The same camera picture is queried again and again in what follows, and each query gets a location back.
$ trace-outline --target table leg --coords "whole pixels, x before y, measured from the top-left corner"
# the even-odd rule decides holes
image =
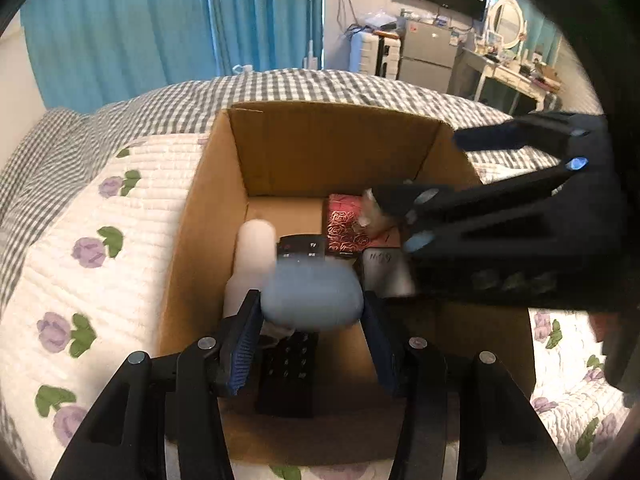
[[[513,115],[516,106],[518,106],[518,101],[520,100],[520,92],[516,90],[516,95],[513,96],[513,102],[511,103],[511,108],[509,108],[509,115]]]
[[[478,102],[480,100],[480,94],[482,93],[482,88],[484,88],[484,82],[486,81],[486,74],[484,70],[480,75],[480,81],[478,81],[478,88],[476,88],[476,95],[474,96],[474,101]]]

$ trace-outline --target purple flower print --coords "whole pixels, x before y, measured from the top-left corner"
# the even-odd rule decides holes
[[[105,198],[116,196],[122,187],[122,182],[123,180],[119,176],[105,178],[100,186],[98,186],[98,193]]]
[[[104,245],[98,238],[80,238],[74,245],[71,256],[86,269],[95,269],[102,266],[106,254]]]
[[[591,450],[594,453],[603,452],[616,436],[617,428],[618,422],[616,416],[613,413],[609,413],[609,415],[602,420],[600,427],[596,431]]]
[[[53,432],[64,447],[68,446],[80,423],[86,416],[86,409],[72,404],[63,406],[53,418]]]
[[[533,316],[533,321],[536,323],[536,327],[533,329],[533,339],[543,343],[553,332],[549,313],[537,312]]]
[[[43,319],[39,320],[37,327],[42,346],[52,354],[62,352],[71,339],[68,321],[55,312],[47,312]]]
[[[311,467],[311,474],[321,480],[358,480],[367,470],[367,464],[334,465],[331,467]]]
[[[549,399],[547,399],[546,397],[538,397],[537,399],[534,399],[531,404],[533,405],[533,409],[536,410],[536,413],[538,414],[548,412],[549,410],[558,407],[557,402],[549,402]]]
[[[591,381],[597,381],[603,377],[604,372],[599,368],[594,368],[593,370],[589,370],[582,380],[590,383]]]

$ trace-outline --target curtain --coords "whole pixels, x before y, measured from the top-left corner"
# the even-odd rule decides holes
[[[540,49],[543,61],[552,64],[558,51],[560,31],[552,21],[540,13],[531,0],[516,1],[527,21],[527,40],[524,48],[529,49],[529,59],[534,51]]]
[[[218,74],[201,0],[27,0],[20,17],[49,108],[91,112]]]
[[[219,74],[302,67],[308,43],[322,51],[322,0],[204,0]]]

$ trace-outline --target cardboard box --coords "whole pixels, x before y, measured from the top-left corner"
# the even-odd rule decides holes
[[[311,102],[242,103],[221,111],[196,171],[168,273],[158,353],[211,334],[222,315],[236,233],[262,218],[279,237],[320,234],[330,193],[376,184],[479,186],[466,155],[439,120],[384,108]],[[530,394],[535,383],[526,309],[422,302],[402,308],[415,335],[471,356],[491,349]],[[288,420],[253,413],[255,377],[220,400],[233,460],[318,465],[392,458],[404,402],[378,386],[359,324],[321,333],[314,413]]]

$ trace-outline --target quilted bedspread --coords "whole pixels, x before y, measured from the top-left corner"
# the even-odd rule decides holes
[[[172,235],[215,113],[260,99],[379,105],[455,128],[508,118],[401,82],[303,70],[187,82],[89,116],[48,112],[0,175],[0,430],[38,480],[127,353],[152,347]],[[530,148],[470,159],[485,182],[554,163]],[[581,479],[626,416],[622,394],[604,383],[585,314],[531,311],[531,322],[532,403]],[[377,479],[389,468],[234,464],[240,480]]]

